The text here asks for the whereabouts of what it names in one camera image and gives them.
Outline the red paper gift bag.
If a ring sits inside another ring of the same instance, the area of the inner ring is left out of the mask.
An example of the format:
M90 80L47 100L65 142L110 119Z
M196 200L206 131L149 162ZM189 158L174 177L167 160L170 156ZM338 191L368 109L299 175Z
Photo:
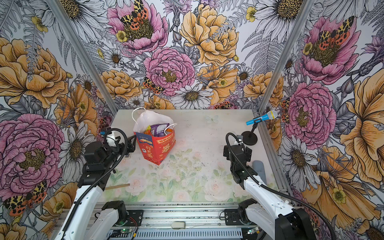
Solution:
M144 159L160 165L176 143L175 126L177 124L170 117L145 108L134 109L132 119L135 122L133 132L137 136L137 142ZM156 124L170 124L164 137L144 134L148 126Z

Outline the purple snack packet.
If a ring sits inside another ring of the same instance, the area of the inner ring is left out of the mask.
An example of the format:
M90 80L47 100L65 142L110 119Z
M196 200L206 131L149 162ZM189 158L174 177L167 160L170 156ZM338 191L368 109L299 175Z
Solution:
M166 135L165 131L170 124L156 124L150 125L150 133L153 137L164 137Z

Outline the orange snack packet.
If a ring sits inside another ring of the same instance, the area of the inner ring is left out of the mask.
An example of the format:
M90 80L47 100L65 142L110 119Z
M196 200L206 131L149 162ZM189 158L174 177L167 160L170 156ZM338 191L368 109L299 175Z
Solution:
M151 128L151 126L148 126L147 128L146 128L146 130L144 131L144 134L146 134L146 135L152 135L152 128Z

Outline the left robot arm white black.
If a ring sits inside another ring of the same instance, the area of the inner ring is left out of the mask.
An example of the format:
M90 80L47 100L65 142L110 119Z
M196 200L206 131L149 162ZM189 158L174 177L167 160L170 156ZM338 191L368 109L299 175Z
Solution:
M112 201L104 204L95 223L87 228L111 173L125 156L136 150L135 135L127 137L120 129L107 128L102 131L102 136L103 141L86 146L86 164L76 197L57 240L103 240L113 226L124 225L128 220L124 201Z

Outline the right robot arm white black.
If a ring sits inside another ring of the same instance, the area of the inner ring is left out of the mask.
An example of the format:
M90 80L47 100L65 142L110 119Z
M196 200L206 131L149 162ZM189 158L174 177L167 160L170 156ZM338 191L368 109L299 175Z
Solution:
M241 221L256 224L273 240L315 240L308 213L294 208L289 196L269 188L247 165L252 150L233 133L226 134L226 143L223 155L231 162L233 179L252 196L239 204Z

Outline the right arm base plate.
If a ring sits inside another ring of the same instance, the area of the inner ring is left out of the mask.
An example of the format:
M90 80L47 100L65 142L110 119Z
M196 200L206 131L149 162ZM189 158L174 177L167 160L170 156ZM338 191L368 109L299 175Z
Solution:
M250 222L243 221L237 209L225 209L224 217L226 226L246 226L249 225Z

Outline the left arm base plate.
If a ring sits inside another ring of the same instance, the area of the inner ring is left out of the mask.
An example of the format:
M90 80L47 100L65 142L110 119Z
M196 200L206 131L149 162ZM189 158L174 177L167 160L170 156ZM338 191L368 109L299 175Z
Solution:
M127 210L127 219L122 227L140 227L143 221L143 210Z

